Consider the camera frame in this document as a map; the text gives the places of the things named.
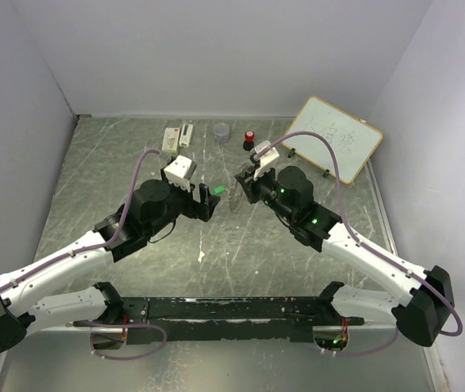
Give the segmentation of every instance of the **black joint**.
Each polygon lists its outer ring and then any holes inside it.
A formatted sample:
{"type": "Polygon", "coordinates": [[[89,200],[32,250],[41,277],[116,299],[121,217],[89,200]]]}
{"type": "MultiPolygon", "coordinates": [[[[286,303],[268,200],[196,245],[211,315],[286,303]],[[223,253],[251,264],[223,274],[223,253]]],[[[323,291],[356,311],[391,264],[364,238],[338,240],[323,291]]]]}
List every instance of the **black joint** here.
{"type": "MultiPolygon", "coordinates": [[[[454,294],[448,272],[439,266],[428,271],[427,283],[431,284],[446,300],[454,305],[454,294]]],[[[400,332],[417,345],[430,347],[450,316],[449,309],[424,285],[410,291],[412,299],[407,306],[392,309],[400,332]]]]}
{"type": "Polygon", "coordinates": [[[338,292],[338,290],[343,287],[345,283],[343,282],[330,282],[327,287],[323,289],[320,294],[320,299],[326,302],[332,302],[333,296],[338,292]]]}
{"type": "Polygon", "coordinates": [[[117,323],[123,314],[123,300],[119,296],[118,291],[108,282],[98,282],[94,285],[94,288],[103,294],[107,306],[107,309],[97,321],[103,324],[117,323]]]}

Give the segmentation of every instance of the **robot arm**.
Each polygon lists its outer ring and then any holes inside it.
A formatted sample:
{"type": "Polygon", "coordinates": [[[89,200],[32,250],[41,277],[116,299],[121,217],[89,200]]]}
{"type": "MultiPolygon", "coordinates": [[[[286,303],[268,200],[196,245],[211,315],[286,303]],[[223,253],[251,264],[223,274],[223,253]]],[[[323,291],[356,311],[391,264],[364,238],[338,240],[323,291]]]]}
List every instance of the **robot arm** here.
{"type": "MultiPolygon", "coordinates": [[[[269,142],[256,147],[259,153],[269,142]]],[[[448,273],[435,266],[428,271],[409,263],[372,243],[354,231],[356,242],[336,213],[316,203],[313,184],[298,167],[288,166],[275,174],[279,154],[272,148],[236,176],[250,203],[262,201],[274,211],[294,238],[318,252],[325,252],[344,260],[384,287],[388,294],[377,294],[342,287],[333,296],[332,305],[342,316],[361,316],[368,319],[396,319],[398,329],[418,345],[430,346],[449,317],[449,309],[413,275],[432,285],[450,304],[454,296],[448,273]],[[402,273],[390,262],[377,256],[386,255],[392,262],[405,268],[402,273]]]]}
{"type": "Polygon", "coordinates": [[[0,275],[0,287],[13,284],[0,293],[0,353],[19,343],[27,333],[45,327],[79,319],[103,319],[105,323],[117,319],[123,302],[110,283],[98,283],[82,292],[48,295],[74,278],[142,249],[180,215],[208,221],[219,198],[200,184],[200,202],[194,200],[195,187],[190,183],[194,170],[195,163],[179,156],[162,170],[162,180],[141,184],[132,194],[127,219],[114,241],[109,243],[117,232],[123,206],[67,247],[32,265],[0,275]],[[60,255],[65,256],[46,265],[60,255]]]}

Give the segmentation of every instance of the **whiteboard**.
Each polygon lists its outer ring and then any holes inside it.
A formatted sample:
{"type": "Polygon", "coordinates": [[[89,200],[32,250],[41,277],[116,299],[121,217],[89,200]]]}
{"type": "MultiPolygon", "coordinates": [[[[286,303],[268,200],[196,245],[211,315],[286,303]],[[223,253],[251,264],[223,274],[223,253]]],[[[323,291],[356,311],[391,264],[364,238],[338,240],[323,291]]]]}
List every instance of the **whiteboard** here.
{"type": "MultiPolygon", "coordinates": [[[[310,131],[322,135],[333,148],[338,160],[340,180],[350,184],[361,171],[382,140],[382,133],[328,104],[311,96],[287,130],[287,134],[310,131]]],[[[335,176],[330,153],[320,140],[310,136],[295,136],[283,142],[296,154],[335,176]]]]}

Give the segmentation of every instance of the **small bottle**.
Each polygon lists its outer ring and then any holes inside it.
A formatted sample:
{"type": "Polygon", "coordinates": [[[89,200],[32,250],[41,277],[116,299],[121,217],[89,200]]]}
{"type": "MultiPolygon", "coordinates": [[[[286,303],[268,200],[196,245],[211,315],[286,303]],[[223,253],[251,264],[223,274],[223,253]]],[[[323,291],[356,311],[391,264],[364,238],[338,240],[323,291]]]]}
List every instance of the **small bottle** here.
{"type": "Polygon", "coordinates": [[[254,148],[254,132],[246,131],[245,141],[243,142],[243,149],[245,151],[250,151],[253,148],[254,148]]]}

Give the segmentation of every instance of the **wooden whiteboard frame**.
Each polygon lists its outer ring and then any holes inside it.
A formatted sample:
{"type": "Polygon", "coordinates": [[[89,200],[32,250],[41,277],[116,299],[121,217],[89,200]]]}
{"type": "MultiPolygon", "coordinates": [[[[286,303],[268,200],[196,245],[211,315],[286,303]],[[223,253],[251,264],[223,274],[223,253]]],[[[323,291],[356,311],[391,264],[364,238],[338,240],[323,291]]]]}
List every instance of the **wooden whiteboard frame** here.
{"type": "MultiPolygon", "coordinates": [[[[329,102],[325,101],[325,100],[322,100],[321,98],[319,98],[318,96],[310,96],[308,98],[308,100],[306,100],[305,104],[303,105],[303,107],[301,109],[299,109],[299,113],[297,113],[296,117],[294,118],[294,120],[290,123],[290,125],[288,126],[288,129],[287,131],[284,133],[285,135],[288,134],[288,132],[290,131],[290,129],[292,128],[292,125],[294,125],[294,123],[296,122],[297,118],[299,117],[299,115],[302,113],[302,111],[305,109],[305,106],[308,104],[308,102],[311,100],[311,99],[317,99],[321,102],[323,102],[324,104],[326,104],[327,106],[330,106],[332,109],[335,109],[337,110],[338,112],[340,113],[343,113],[345,114],[347,117],[350,117],[354,120],[356,120],[358,123],[362,124],[362,125],[365,125],[366,127],[370,128],[371,130],[377,132],[379,134],[379,141],[378,143],[373,147],[372,151],[370,151],[370,154],[369,156],[363,161],[363,164],[361,165],[361,167],[359,168],[359,170],[355,173],[355,175],[351,178],[351,180],[349,181],[343,181],[341,178],[339,179],[343,184],[351,184],[352,182],[354,182],[355,178],[360,174],[361,170],[363,170],[363,167],[364,165],[369,161],[370,157],[372,156],[373,152],[376,150],[376,148],[381,144],[382,142],[382,132],[379,131],[378,129],[370,126],[369,124],[367,124],[366,122],[363,122],[361,121],[359,118],[355,118],[354,116],[348,114],[347,112],[345,112],[344,110],[341,110],[337,107],[335,107],[334,105],[331,105],[329,102]]],[[[284,147],[286,147],[287,149],[292,149],[293,147],[290,147],[288,146],[285,142],[282,142],[281,143],[284,147]]],[[[318,165],[317,163],[314,163],[312,162],[309,158],[303,156],[302,154],[298,153],[296,150],[294,151],[296,155],[299,155],[301,158],[305,159],[306,161],[310,162],[311,164],[313,164],[314,166],[318,167],[319,169],[323,170],[323,171],[326,171],[326,170],[329,170],[325,167],[322,167],[320,165],[318,165]]],[[[332,177],[335,177],[335,173],[330,171],[329,174],[332,176],[332,177]]]]}

